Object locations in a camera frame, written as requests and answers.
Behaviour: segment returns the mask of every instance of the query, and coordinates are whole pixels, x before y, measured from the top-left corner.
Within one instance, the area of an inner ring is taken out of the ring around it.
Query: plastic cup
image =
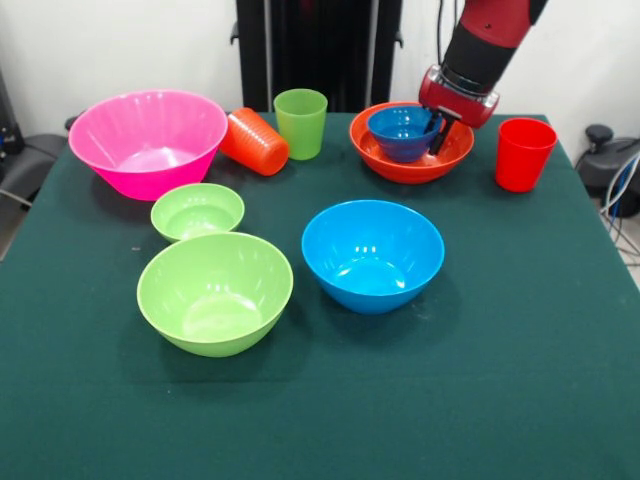
[[[278,131],[289,144],[289,157],[309,160],[322,149],[327,97],[315,90],[295,88],[274,100]]]
[[[261,175],[275,175],[287,163],[289,145],[250,108],[229,115],[229,129],[220,150]]]
[[[500,125],[496,182],[514,193],[529,192],[558,141],[550,125],[533,118],[512,118]]]

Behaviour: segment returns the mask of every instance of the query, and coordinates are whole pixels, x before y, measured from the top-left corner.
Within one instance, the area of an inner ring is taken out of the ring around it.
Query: small green bowl
[[[187,352],[227,357],[255,345],[276,324],[293,290],[280,250],[245,233],[175,243],[138,281],[138,307],[160,335]]]
[[[156,201],[151,224],[170,242],[209,233],[230,232],[242,221],[244,202],[230,188],[193,183],[175,188]]]

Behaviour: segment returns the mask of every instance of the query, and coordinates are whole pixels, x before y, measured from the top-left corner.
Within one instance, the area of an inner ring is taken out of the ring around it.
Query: bowl
[[[367,127],[387,157],[399,163],[418,160],[442,127],[442,117],[425,131],[431,112],[418,105],[385,107],[369,117]]]
[[[244,233],[174,243],[146,266],[138,306],[160,335],[187,352],[227,357],[276,324],[293,289],[286,257]]]
[[[415,210],[357,200],[316,215],[302,235],[302,254],[334,300],[357,313],[378,314],[424,289],[442,266],[444,242]]]
[[[158,199],[151,223],[170,242],[209,233],[230,232],[244,216],[240,195],[222,185],[194,183],[178,187]]]
[[[153,201],[200,182],[226,132],[227,116],[215,102],[147,90],[89,108],[71,126],[69,146],[122,195]]]
[[[360,112],[351,122],[349,134],[365,164],[378,175],[396,183],[419,184],[433,181],[449,173],[469,154],[473,147],[473,131],[454,123],[438,155],[425,152],[413,163],[400,164],[387,157],[367,128],[368,118],[390,105],[416,105],[411,102],[390,102],[374,105]]]

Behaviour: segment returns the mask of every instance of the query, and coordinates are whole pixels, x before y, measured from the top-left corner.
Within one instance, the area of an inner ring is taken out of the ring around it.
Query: small blue bowl
[[[427,151],[442,126],[442,117],[425,132],[431,112],[420,106],[389,107],[369,117],[367,127],[380,148],[394,162],[411,163]]]
[[[403,205],[357,200],[316,215],[302,255],[320,285],[357,313],[394,310],[416,297],[444,261],[444,242],[424,216]]]

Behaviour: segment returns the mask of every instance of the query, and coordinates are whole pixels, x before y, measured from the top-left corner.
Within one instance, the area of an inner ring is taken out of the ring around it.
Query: orange bowl
[[[351,122],[349,135],[364,162],[378,175],[396,183],[427,183],[446,175],[458,165],[473,147],[473,130],[461,123],[454,123],[438,155],[428,152],[413,163],[396,163],[387,157],[367,128],[367,120],[383,108],[420,105],[416,102],[380,103],[360,112]]]

